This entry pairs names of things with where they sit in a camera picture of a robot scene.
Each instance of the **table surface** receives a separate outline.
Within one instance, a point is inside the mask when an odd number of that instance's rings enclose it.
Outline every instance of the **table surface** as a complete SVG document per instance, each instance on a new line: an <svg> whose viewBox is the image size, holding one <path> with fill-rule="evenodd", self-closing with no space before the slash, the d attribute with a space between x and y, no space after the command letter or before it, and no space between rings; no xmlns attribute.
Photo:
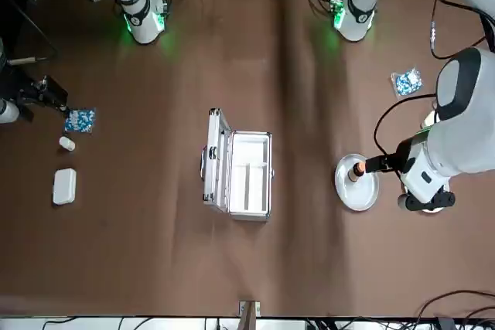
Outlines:
<svg viewBox="0 0 495 330"><path fill-rule="evenodd" d="M432 0L380 0L374 27L346 43L306 0L173 0L169 30L138 46L113 0L39 0L30 14L60 49L32 66L96 107L92 134L58 146L63 119L0 126L0 311L28 314L412 316L447 291L495 290L490 238L493 173L452 180L455 207L438 215L397 207L400 185L380 175L376 205L350 213L336 196L342 156L378 153L373 129L397 98L392 72L417 67L434 91L442 61L428 50ZM439 6L438 52L477 40L478 18ZM46 53L24 27L17 53ZM272 214L234 221L202 204L207 115L273 134ZM431 102L388 117L393 150ZM53 174L77 170L76 201L54 209ZM486 304L460 295L427 315Z"/></svg>

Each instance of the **case lid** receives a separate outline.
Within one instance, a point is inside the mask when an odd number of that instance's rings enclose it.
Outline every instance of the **case lid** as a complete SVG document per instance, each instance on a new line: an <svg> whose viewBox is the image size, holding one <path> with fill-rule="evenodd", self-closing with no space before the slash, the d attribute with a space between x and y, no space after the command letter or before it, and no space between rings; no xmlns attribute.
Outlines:
<svg viewBox="0 0 495 330"><path fill-rule="evenodd" d="M227 180L230 176L231 129L220 108L212 108L208 121L208 142L203 149L201 176L204 180L203 201L227 211Z"/></svg>

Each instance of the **small white bottle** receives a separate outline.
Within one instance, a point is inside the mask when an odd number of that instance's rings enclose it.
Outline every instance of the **small white bottle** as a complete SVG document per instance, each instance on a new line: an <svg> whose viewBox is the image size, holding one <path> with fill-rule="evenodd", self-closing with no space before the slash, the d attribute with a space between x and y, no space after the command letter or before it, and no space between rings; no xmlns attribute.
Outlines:
<svg viewBox="0 0 495 330"><path fill-rule="evenodd" d="M76 148L76 144L74 143L74 141L71 141L69 138L64 136L60 137L59 145L61 145L68 151L74 151L74 149Z"/></svg>

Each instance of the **blue pill blister pack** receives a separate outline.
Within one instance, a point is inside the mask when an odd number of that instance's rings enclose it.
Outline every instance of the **blue pill blister pack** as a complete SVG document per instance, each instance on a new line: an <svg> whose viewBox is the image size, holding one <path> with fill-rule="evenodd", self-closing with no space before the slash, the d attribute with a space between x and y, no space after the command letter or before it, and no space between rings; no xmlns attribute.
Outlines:
<svg viewBox="0 0 495 330"><path fill-rule="evenodd" d="M406 73L392 73L391 79L398 98L413 94L423 86L421 74L416 69L411 69Z"/></svg>
<svg viewBox="0 0 495 330"><path fill-rule="evenodd" d="M96 109L71 110L65 119L64 130L79 133L91 133L93 131Z"/></svg>

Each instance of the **white plastic container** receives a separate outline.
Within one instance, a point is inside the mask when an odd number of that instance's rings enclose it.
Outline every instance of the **white plastic container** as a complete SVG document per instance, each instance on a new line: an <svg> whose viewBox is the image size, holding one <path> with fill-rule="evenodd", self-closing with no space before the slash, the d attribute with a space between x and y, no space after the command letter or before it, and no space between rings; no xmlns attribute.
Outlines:
<svg viewBox="0 0 495 330"><path fill-rule="evenodd" d="M65 205L76 199L76 177L74 169L60 169L55 172L53 182L53 203Z"/></svg>

